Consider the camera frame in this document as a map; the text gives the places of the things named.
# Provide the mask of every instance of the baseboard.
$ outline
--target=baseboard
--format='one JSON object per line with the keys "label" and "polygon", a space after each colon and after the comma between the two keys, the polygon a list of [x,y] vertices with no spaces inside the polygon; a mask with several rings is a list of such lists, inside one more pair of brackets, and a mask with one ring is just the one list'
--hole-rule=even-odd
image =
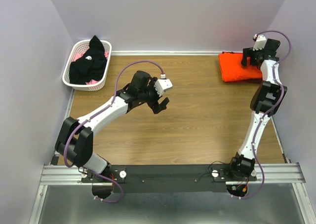
{"label": "baseboard", "polygon": [[218,55],[222,52],[223,51],[117,50],[112,51],[112,55]]}

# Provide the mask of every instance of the pink cloth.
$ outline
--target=pink cloth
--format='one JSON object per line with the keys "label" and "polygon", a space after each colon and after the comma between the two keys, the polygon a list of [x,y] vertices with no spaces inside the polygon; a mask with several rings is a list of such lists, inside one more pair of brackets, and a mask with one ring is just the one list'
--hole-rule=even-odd
{"label": "pink cloth", "polygon": [[[81,58],[82,56],[83,56],[83,54],[76,54],[73,61],[76,61],[77,59]],[[108,57],[109,57],[109,52],[106,51],[106,52],[104,53],[104,56],[105,56],[105,58],[108,59]],[[97,83],[97,82],[99,82],[99,81],[96,81],[96,80],[92,79],[90,82],[86,82],[85,84],[87,84],[87,85],[92,85],[92,84],[95,84],[95,83]]]}

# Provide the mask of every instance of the folded red towel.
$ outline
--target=folded red towel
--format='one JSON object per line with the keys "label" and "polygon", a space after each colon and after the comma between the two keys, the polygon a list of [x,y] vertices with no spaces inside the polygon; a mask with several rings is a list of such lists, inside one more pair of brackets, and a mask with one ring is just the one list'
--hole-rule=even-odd
{"label": "folded red towel", "polygon": [[224,82],[262,78],[262,73],[256,66],[250,65],[248,62],[247,66],[243,67],[241,59],[242,53],[224,52],[219,54],[219,65]]}

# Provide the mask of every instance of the gray floor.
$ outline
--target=gray floor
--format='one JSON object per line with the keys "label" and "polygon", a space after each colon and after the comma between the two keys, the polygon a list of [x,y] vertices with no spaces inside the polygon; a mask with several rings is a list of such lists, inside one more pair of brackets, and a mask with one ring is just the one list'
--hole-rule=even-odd
{"label": "gray floor", "polygon": [[[249,190],[257,189],[251,185]],[[49,187],[41,224],[303,224],[291,184],[266,184],[254,198],[225,193],[127,194],[93,200],[91,187]]]}

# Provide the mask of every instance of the black cloth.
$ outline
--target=black cloth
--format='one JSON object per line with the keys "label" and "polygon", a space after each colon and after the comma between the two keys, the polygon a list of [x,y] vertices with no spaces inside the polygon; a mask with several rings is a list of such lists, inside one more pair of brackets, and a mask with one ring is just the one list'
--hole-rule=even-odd
{"label": "black cloth", "polygon": [[69,80],[71,84],[85,84],[92,79],[100,81],[103,77],[107,64],[103,44],[99,38],[94,36],[90,40],[89,47],[81,58],[70,64]]}

